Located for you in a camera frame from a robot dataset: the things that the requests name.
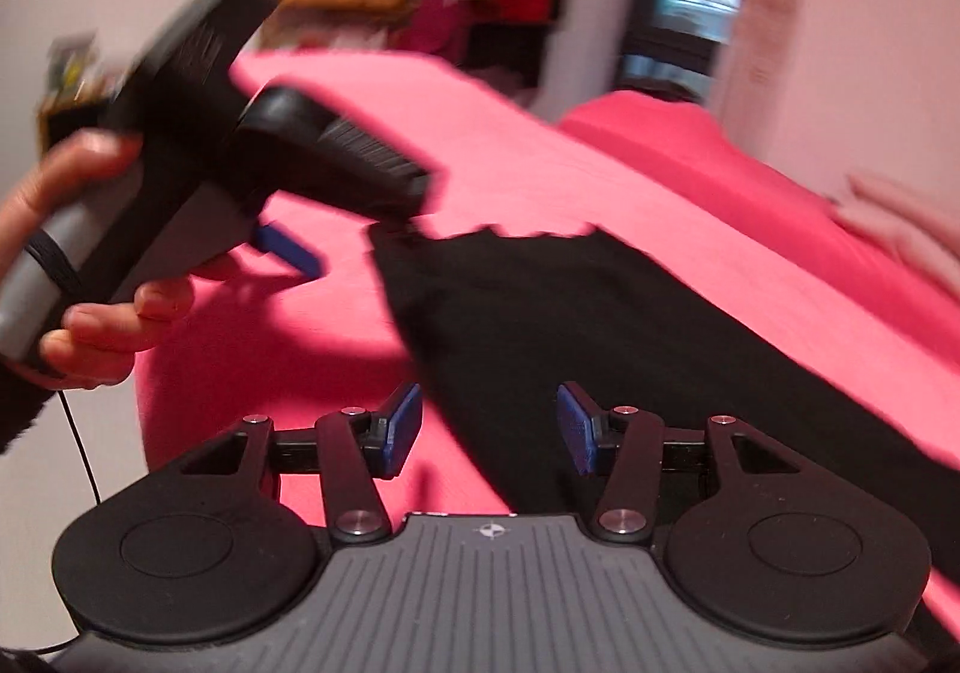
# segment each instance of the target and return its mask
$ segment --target floor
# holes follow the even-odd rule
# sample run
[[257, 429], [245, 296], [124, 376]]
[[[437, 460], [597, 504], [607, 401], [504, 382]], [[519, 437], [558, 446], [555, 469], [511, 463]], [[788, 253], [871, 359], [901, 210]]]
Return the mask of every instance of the floor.
[[[104, 498], [146, 473], [133, 379], [67, 398]], [[0, 457], [0, 487], [0, 646], [67, 641], [76, 630], [56, 596], [50, 555], [93, 495], [58, 398]]]

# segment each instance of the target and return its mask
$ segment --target gray gripper base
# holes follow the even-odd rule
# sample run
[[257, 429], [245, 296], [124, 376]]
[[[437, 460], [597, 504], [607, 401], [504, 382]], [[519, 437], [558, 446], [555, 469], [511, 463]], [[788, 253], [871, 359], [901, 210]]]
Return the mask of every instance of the gray gripper base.
[[898, 636], [847, 649], [753, 643], [695, 614], [642, 549], [567, 516], [412, 516], [339, 551], [271, 627], [228, 645], [147, 651], [88, 636], [64, 673], [916, 673]]

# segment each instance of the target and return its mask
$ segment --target cord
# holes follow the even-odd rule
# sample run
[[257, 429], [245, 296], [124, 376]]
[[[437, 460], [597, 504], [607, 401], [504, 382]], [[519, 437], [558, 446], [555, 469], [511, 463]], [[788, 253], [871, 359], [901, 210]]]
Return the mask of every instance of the cord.
[[[70, 424], [70, 431], [73, 433], [74, 442], [77, 443], [77, 450], [80, 451], [80, 460], [83, 460], [83, 469], [86, 470], [86, 478], [90, 481], [90, 490], [93, 491], [93, 499], [97, 505], [100, 505], [100, 489], [97, 486], [97, 479], [93, 477], [93, 468], [90, 466], [90, 460], [86, 457], [86, 449], [83, 447], [83, 440], [80, 438], [80, 430], [77, 429], [77, 422], [73, 420], [73, 412], [70, 411], [70, 403], [66, 401], [66, 394], [58, 391], [56, 395], [61, 400], [61, 406], [64, 407], [67, 423]], [[28, 654], [35, 654], [37, 657], [43, 657], [47, 654], [56, 654], [63, 651], [67, 646], [73, 643], [80, 636], [70, 638], [63, 643], [55, 643], [53, 646], [44, 646], [41, 649], [25, 649]]]
[[73, 420], [73, 414], [70, 412], [70, 405], [66, 401], [66, 394], [62, 391], [56, 393], [61, 398], [61, 405], [64, 406], [64, 414], [67, 423], [70, 424], [70, 431], [73, 432], [73, 439], [77, 443], [77, 450], [80, 451], [80, 458], [83, 460], [83, 468], [86, 470], [86, 478], [90, 481], [90, 489], [93, 491], [93, 499], [97, 505], [100, 505], [100, 490], [97, 489], [97, 479], [93, 477], [93, 470], [90, 467], [90, 460], [86, 457], [86, 449], [83, 447], [83, 441], [80, 439], [80, 432], [77, 430], [77, 424]]

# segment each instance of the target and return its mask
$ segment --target hand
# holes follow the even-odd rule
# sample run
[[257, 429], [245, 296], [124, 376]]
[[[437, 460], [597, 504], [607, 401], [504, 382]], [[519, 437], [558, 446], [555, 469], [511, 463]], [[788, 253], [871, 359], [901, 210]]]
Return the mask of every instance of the hand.
[[[139, 149], [139, 139], [100, 131], [78, 132], [54, 147], [0, 205], [0, 280], [56, 209], [84, 185], [120, 174]], [[224, 256], [195, 272], [224, 279], [235, 267], [236, 262]], [[63, 378], [53, 381], [21, 364], [7, 363], [45, 388], [116, 385], [130, 375], [134, 355], [155, 347], [192, 305], [189, 277], [146, 283], [131, 303], [75, 305], [66, 310], [63, 328], [45, 334], [40, 342], [40, 356], [64, 373]]]

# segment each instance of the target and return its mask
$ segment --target pink sheet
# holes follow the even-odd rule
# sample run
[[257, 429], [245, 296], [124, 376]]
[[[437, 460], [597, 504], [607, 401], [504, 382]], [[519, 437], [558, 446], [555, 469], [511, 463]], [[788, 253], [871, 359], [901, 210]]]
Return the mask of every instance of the pink sheet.
[[[511, 236], [604, 227], [917, 441], [958, 463], [960, 375], [823, 281], [629, 166], [531, 119], [447, 67], [410, 55], [251, 57], [235, 69], [254, 91], [282, 79], [308, 89], [402, 150], [446, 172], [424, 231], [497, 224]], [[363, 222], [277, 196], [268, 207], [330, 273], [315, 283], [241, 251], [248, 274], [198, 284], [198, 305], [141, 358], [137, 387], [151, 466], [251, 412], [309, 426], [344, 405], [373, 406], [410, 374], [367, 256]], [[409, 510], [499, 513], [503, 503], [427, 406], [400, 479], [381, 486], [395, 521]], [[316, 479], [283, 500], [322, 518]], [[955, 617], [939, 585], [931, 600]]]
[[560, 129], [669, 187], [960, 364], [956, 300], [836, 225], [827, 200], [741, 153], [702, 108], [621, 91], [576, 108]]

